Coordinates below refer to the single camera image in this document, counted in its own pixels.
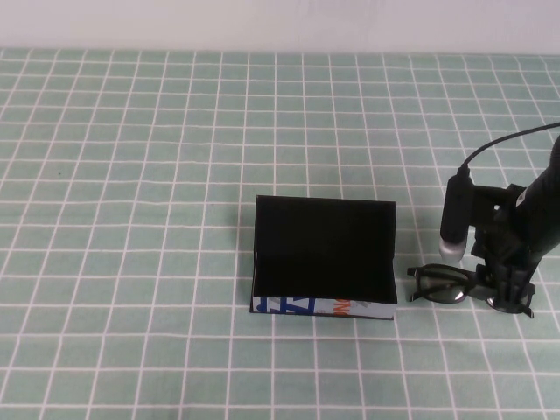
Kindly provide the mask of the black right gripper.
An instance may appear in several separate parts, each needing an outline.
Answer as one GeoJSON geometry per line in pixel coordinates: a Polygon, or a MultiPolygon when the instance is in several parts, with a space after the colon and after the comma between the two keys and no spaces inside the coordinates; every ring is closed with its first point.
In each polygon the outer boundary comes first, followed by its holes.
{"type": "Polygon", "coordinates": [[[496,309],[531,313],[531,277],[537,262],[530,261],[529,245],[505,213],[476,220],[471,254],[485,261],[475,269],[476,291],[496,291],[496,309]]]}

